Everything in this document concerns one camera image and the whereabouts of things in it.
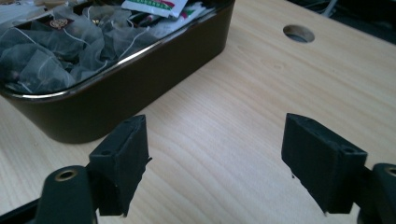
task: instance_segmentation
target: light wood surface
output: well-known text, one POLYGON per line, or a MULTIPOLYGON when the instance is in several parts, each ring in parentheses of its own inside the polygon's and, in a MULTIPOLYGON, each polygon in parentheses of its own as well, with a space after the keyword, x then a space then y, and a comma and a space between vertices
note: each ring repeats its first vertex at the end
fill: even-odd
MULTIPOLYGON (((396 163, 396 47, 282 0, 238 0, 226 49, 142 110, 148 164, 127 218, 99 223, 356 223, 323 215, 280 159, 286 113, 396 163), (283 27, 309 28, 294 42, 283 27)), ((0 98, 0 214, 100 143, 49 139, 0 98)))

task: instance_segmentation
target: table hole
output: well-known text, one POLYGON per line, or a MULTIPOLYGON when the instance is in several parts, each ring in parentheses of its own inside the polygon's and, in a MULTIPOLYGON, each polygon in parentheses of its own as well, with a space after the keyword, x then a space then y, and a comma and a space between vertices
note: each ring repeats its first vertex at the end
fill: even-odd
POLYGON ((300 43, 311 43, 315 40, 314 33, 301 25, 287 25, 283 28, 283 33, 288 38, 300 43))

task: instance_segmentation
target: round hole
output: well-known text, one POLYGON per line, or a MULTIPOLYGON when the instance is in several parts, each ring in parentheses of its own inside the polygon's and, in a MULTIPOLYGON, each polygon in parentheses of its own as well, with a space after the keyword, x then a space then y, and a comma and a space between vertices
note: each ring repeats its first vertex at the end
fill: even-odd
POLYGON ((396 168, 395 167, 387 167, 385 168, 388 174, 393 175, 396 177, 396 168))
POLYGON ((108 156, 108 155, 111 154, 111 151, 105 150, 105 151, 102 151, 100 154, 101 154, 102 156, 108 156))
POLYGON ((283 33, 300 43, 311 43, 315 39, 314 33, 301 25, 287 25, 283 28, 283 33))
POLYGON ((65 170, 60 172, 59 174, 57 174, 55 176, 55 180, 56 181, 65 181, 65 180, 69 180, 73 177, 75 177, 77 175, 77 171, 76 170, 65 170))

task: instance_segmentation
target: wooden table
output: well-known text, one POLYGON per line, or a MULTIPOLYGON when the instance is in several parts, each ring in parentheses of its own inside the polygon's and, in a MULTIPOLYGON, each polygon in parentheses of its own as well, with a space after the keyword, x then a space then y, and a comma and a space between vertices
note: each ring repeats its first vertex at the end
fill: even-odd
MULTIPOLYGON (((100 143, 49 139, 0 98, 0 214, 100 143)), ((142 110, 148 164, 127 218, 100 223, 356 223, 324 216, 281 160, 286 113, 396 163, 396 47, 281 0, 238 0, 226 49, 142 110), (315 40, 288 39, 299 24, 315 40)))

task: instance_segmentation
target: black plastic part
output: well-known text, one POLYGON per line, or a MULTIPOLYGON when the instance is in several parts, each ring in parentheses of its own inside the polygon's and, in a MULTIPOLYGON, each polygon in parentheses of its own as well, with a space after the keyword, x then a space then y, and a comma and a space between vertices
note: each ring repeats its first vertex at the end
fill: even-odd
POLYGON ((367 153, 320 123, 288 114, 282 160, 324 213, 348 214, 367 153))
POLYGON ((1 224, 28 223, 35 219, 38 199, 0 216, 1 224))
POLYGON ((396 223, 396 165, 376 164, 372 183, 375 207, 382 223, 396 223))
POLYGON ((144 115, 121 123, 91 154, 87 169, 101 216, 128 214, 129 204, 149 162, 144 115))
POLYGON ((64 167, 47 177, 38 203, 35 223, 96 223, 85 167, 64 167))
POLYGON ((381 217, 375 207, 373 172, 364 167, 362 175, 356 176, 355 179, 354 202, 361 208, 358 224, 381 224, 381 217))

